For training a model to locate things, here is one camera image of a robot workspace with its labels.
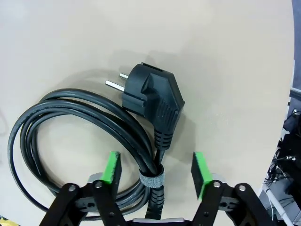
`black wire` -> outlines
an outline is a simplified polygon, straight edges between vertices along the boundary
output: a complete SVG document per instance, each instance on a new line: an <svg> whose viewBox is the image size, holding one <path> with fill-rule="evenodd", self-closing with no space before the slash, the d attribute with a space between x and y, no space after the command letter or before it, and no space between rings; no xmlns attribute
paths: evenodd
<svg viewBox="0 0 301 226"><path fill-rule="evenodd" d="M104 107L117 117L73 98L89 101ZM21 153L28 169L41 183L49 188L51 193L56 195L60 188L48 177L40 162L37 133L38 127L42 122L67 114L86 119L110 133L135 158L142 173L150 176L157 175L157 166L163 158L164 151L157 150L158 156L156 155L157 163L155 164L150 139L133 116L118 104L95 93L80 89L56 90L44 96L38 104L29 108L20 116L12 128L8 140L8 160L13 178L22 193L38 208L43 211L48 210L26 191L17 175L13 159L14 140L21 128ZM116 203L122 210L123 215L129 214L146 204L150 198L150 192L150 188L145 187L138 180L134 185L117 195ZM101 219L100 216L85 218L85 220L98 219Z"/></svg>

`white table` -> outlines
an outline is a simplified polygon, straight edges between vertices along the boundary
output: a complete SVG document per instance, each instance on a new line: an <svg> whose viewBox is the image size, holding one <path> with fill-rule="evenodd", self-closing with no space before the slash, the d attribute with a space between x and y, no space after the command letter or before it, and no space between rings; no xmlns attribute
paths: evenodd
<svg viewBox="0 0 301 226"><path fill-rule="evenodd" d="M10 1L0 2L0 215L38 225L44 212L15 185L7 140L17 118L46 93L81 88L121 103L104 85L122 83L140 62L175 74L186 101L173 144L164 157L162 218L192 219L199 202L190 175L193 151L229 185L258 191L277 145L293 66L293 14L283 0ZM153 136L152 126L139 119ZM28 191L50 205L52 194L25 166L15 145L17 171ZM124 147L90 123L62 116L45 122L40 155L60 183L83 186L104 170L110 151L122 152L120 188L138 178ZM146 207L126 219L143 218ZM82 223L100 225L100 222ZM231 225L219 213L216 225Z"/></svg>

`black plug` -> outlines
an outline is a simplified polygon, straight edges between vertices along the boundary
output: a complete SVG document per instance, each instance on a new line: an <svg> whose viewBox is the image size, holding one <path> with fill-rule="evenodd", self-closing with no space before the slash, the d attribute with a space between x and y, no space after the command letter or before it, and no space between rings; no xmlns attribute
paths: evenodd
<svg viewBox="0 0 301 226"><path fill-rule="evenodd" d="M170 147L174 129L185 104L174 74L141 63L125 78L124 87L106 84L123 91L122 107L146 118L155 128L155 146L164 151Z"/></svg>

